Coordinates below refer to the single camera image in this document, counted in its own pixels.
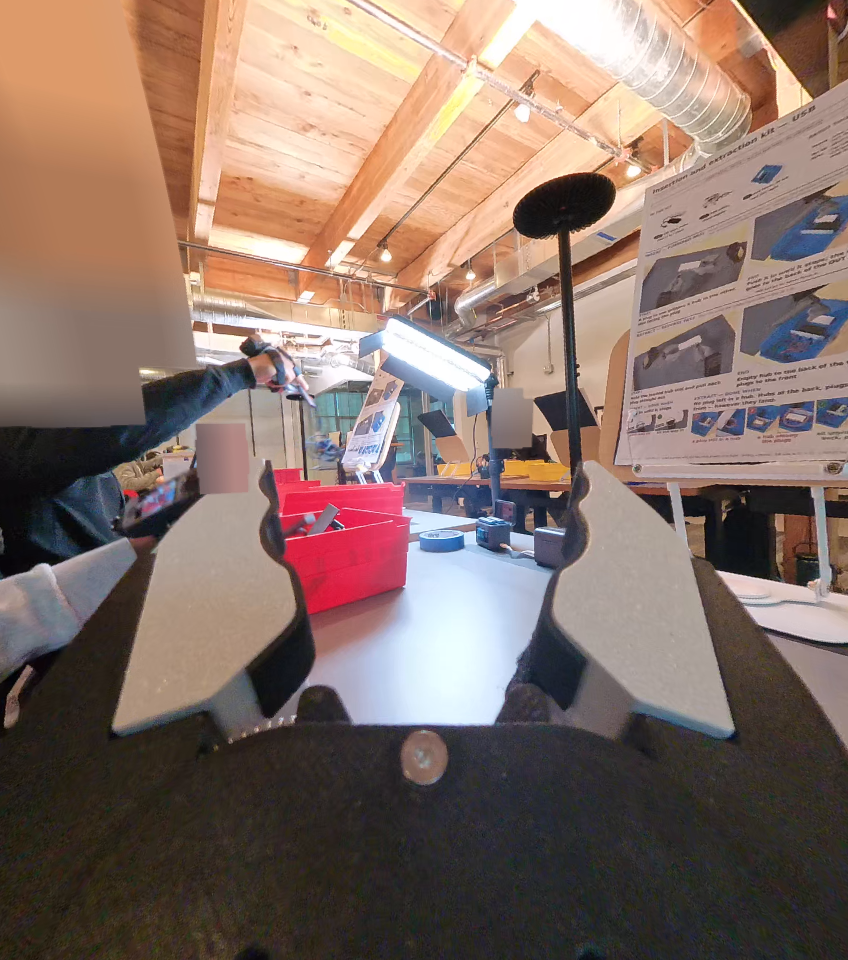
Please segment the silver ventilation duct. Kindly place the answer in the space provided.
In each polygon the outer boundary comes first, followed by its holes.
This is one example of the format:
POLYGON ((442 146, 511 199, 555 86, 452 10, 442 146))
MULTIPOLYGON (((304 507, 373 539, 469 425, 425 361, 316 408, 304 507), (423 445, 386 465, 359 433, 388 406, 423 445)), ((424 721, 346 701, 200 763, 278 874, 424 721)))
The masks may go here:
POLYGON ((744 138, 751 97, 649 1, 535 1, 544 27, 650 104, 712 156, 744 138))

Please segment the led light panel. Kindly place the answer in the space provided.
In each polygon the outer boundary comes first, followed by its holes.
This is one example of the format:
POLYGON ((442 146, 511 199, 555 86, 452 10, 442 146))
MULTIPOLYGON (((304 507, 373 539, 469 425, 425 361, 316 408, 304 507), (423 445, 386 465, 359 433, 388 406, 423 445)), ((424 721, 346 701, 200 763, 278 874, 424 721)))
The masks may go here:
POLYGON ((386 317, 382 330, 359 340, 359 358, 375 352, 385 354, 387 374, 442 402, 483 388, 492 377, 489 364, 401 316, 386 317))

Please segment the black disc on pole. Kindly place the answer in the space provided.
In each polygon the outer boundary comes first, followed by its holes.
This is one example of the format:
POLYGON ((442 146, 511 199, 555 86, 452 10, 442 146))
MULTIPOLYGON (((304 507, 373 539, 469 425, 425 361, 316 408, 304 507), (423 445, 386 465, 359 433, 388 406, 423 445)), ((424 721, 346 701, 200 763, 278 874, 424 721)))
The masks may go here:
POLYGON ((564 348, 565 407, 571 477, 583 462, 582 405, 578 399, 571 234, 596 224, 613 206, 612 180, 592 172, 564 174, 530 190, 515 206, 513 225, 530 239, 555 237, 564 348))

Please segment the small instruction poster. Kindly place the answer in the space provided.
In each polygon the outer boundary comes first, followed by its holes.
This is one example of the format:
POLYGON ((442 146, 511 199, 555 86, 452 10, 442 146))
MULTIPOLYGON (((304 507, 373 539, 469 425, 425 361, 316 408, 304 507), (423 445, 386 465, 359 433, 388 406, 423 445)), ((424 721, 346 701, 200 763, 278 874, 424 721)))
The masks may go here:
POLYGON ((389 456, 404 382, 379 369, 351 431, 341 465, 349 474, 379 472, 389 456))

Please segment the person's left forearm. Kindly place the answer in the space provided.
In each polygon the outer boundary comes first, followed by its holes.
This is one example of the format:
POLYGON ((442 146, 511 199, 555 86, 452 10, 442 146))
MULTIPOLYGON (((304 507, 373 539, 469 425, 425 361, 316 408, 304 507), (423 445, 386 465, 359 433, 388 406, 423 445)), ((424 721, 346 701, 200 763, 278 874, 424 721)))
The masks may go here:
POLYGON ((0 580, 0 682, 69 644, 135 561, 156 545, 153 536, 120 538, 0 580))

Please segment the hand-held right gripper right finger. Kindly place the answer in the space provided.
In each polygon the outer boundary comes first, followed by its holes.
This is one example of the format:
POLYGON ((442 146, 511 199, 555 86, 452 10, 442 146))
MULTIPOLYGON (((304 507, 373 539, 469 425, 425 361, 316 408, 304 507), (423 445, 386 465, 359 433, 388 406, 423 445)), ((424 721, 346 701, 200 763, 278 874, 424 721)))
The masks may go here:
POLYGON ((621 738, 646 716, 733 737, 691 554, 669 524, 598 462, 583 462, 564 549, 527 648, 530 679, 558 723, 621 738))

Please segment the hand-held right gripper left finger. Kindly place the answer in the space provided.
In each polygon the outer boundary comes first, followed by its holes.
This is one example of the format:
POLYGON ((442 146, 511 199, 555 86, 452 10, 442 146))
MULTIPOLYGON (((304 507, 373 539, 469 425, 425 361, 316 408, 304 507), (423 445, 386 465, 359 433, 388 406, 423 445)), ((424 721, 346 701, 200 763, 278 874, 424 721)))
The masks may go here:
POLYGON ((208 714, 234 741, 297 719, 316 648, 278 507, 272 463, 254 461, 247 492, 204 496, 164 536, 116 735, 208 714))

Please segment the row of yellow bins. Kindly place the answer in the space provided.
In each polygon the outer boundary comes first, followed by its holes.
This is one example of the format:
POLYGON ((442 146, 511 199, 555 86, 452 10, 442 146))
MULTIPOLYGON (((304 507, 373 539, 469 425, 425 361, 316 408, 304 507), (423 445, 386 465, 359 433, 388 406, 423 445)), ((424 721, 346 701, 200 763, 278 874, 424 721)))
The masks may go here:
MULTIPOLYGON (((471 476, 470 462, 447 462, 435 468, 436 476, 442 478, 459 477, 467 479, 471 476)), ((569 474, 569 468, 560 462, 545 461, 503 461, 502 480, 527 480, 532 482, 560 482, 569 474)))

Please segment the red plastic bin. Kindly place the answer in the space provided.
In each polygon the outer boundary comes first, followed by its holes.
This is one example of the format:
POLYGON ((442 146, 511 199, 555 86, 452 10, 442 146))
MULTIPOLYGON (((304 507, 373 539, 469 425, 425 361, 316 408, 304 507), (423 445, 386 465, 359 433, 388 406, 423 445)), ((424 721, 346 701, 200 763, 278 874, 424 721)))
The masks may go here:
POLYGON ((341 530, 294 534, 303 513, 281 514, 286 561, 316 615, 405 586, 411 521, 402 514, 341 508, 341 530))
POLYGON ((279 512, 290 515, 320 514, 327 505, 339 510, 363 510, 401 516, 406 485, 401 482, 354 485, 327 485, 305 481, 299 469, 274 470, 279 512))

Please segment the wooden rounded panel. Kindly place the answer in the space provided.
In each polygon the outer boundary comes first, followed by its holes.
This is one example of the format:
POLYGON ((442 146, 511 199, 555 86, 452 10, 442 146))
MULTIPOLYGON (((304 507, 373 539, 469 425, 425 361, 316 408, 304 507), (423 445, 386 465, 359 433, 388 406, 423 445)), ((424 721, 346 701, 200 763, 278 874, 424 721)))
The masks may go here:
POLYGON ((631 332, 625 330, 614 344, 609 360, 598 441, 598 462, 624 483, 637 481, 629 465, 616 465, 626 392, 631 332))

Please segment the white poster stand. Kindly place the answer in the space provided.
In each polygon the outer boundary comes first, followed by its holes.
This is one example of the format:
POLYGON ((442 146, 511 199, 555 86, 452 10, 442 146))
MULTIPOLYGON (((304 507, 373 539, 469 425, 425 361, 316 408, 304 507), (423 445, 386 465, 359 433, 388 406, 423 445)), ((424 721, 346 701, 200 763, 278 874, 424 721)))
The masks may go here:
POLYGON ((827 526, 827 489, 848 489, 848 453, 828 459, 781 459, 778 454, 748 453, 740 462, 694 462, 688 459, 641 460, 628 445, 628 471, 646 484, 665 485, 677 534, 686 537, 681 485, 723 485, 806 488, 810 492, 818 573, 808 586, 722 572, 752 618, 766 630, 810 642, 848 645, 848 595, 832 587, 827 526))

